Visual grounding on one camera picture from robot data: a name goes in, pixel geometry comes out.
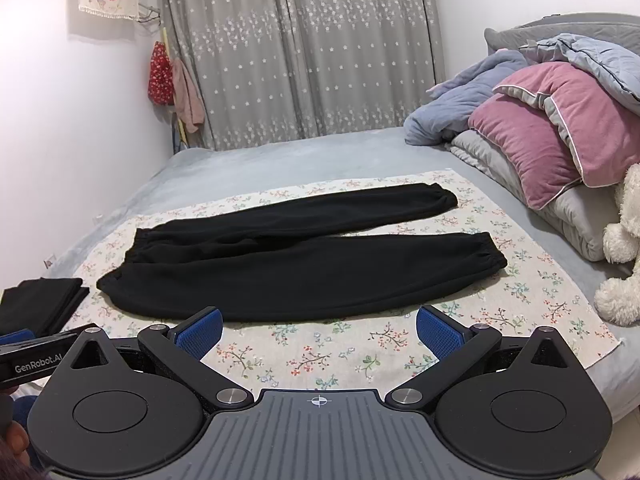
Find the light blue bed sheet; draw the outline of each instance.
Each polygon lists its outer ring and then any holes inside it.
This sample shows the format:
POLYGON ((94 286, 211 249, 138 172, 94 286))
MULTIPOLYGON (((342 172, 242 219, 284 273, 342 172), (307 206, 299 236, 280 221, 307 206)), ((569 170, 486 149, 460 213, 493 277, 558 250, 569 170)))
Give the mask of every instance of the light blue bed sheet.
MULTIPOLYGON (((323 180, 396 176, 447 168, 472 181, 526 230, 574 279, 588 300, 593 299, 602 280, 623 276, 618 267, 584 260, 507 190, 443 148, 407 145, 403 128, 296 140, 232 152, 203 149, 181 152, 121 208, 60 257, 49 275, 71 276, 95 244, 134 215, 323 180)), ((619 420, 640 404, 640 327, 610 326, 610 329, 622 345, 588 371, 614 420, 619 420)))

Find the folded black clothing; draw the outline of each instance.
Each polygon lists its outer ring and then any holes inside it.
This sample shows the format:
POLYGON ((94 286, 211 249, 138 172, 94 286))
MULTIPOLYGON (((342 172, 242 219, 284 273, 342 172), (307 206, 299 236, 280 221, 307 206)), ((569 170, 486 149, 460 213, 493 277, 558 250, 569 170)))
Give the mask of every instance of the folded black clothing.
POLYGON ((409 184, 173 220, 138 230, 97 286, 126 312, 165 319, 206 306, 229 321, 327 319, 431 301, 506 266, 488 233, 330 235, 457 204, 438 184, 409 184))
POLYGON ((0 335, 27 328, 36 337, 62 330, 89 293, 81 278, 24 280, 0 300, 0 335))

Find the white floral cloth cover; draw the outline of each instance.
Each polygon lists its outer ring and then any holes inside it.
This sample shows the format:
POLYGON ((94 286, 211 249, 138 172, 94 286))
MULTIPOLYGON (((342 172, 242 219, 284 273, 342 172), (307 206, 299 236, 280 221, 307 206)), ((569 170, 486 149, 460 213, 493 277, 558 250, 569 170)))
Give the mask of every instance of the white floral cloth cover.
MULTIPOLYGON (((392 178, 335 180, 233 196, 120 225, 90 253, 75 276, 91 286, 67 328, 95 322, 112 337, 136 335, 153 322, 114 308, 95 282, 117 267, 136 228, 177 218, 212 216, 314 194, 439 183, 458 197, 458 208, 434 218, 382 226, 365 234, 491 233, 509 265, 500 273, 433 304, 464 325, 484 322, 504 335, 529 335, 539 325, 557 328, 584 367, 619 343, 571 278, 477 187, 454 171, 392 178)), ((436 359, 415 333, 417 306, 347 319, 295 324, 226 323, 222 339, 203 362, 254 394, 262 388, 377 388, 381 396, 432 365, 436 359)))

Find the fringe trim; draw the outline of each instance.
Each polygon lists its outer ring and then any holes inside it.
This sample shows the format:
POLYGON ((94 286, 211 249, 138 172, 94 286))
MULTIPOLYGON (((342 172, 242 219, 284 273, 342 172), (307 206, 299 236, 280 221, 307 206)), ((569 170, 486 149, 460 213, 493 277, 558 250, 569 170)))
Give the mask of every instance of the fringe trim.
POLYGON ((91 7, 87 7, 84 5, 79 5, 78 9, 82 10, 82 12, 88 12, 89 14, 93 14, 94 16, 101 16, 102 18, 112 18, 114 20, 124 19, 124 20, 132 20, 137 21, 138 17, 134 14, 111 14, 110 12, 104 12, 103 10, 92 9, 91 7))

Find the stuffed animal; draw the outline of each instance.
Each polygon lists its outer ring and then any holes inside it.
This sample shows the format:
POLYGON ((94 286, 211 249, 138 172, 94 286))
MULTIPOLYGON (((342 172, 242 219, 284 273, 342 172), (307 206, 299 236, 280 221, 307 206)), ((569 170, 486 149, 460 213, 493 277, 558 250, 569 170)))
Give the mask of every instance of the stuffed animal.
POLYGON ((640 164, 626 172, 616 189, 620 223, 604 229, 604 254, 611 263, 635 260, 634 270, 626 280, 609 278, 594 297, 600 317, 619 325, 640 320, 640 164))

